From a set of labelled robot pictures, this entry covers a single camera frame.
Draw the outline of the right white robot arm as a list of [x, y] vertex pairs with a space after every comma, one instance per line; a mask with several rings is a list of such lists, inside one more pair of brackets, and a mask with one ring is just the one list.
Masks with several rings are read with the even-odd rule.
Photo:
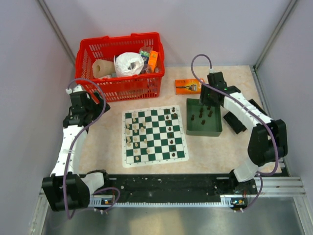
[[237, 87], [227, 86], [222, 72], [211, 72], [207, 79], [207, 84], [201, 84], [200, 104], [224, 107], [251, 133], [248, 158], [231, 171], [234, 178], [228, 181], [229, 190], [238, 194], [260, 167], [287, 155], [287, 126], [281, 119], [274, 120], [262, 113]]

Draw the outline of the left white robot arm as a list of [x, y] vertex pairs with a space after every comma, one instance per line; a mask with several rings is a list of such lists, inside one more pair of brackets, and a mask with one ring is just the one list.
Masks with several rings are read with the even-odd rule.
[[111, 183], [105, 170], [79, 174], [83, 145], [91, 124], [110, 109], [98, 93], [88, 93], [81, 85], [67, 89], [71, 106], [63, 120], [63, 140], [50, 176], [43, 178], [42, 189], [53, 211], [77, 210], [89, 205], [98, 191], [106, 194]]

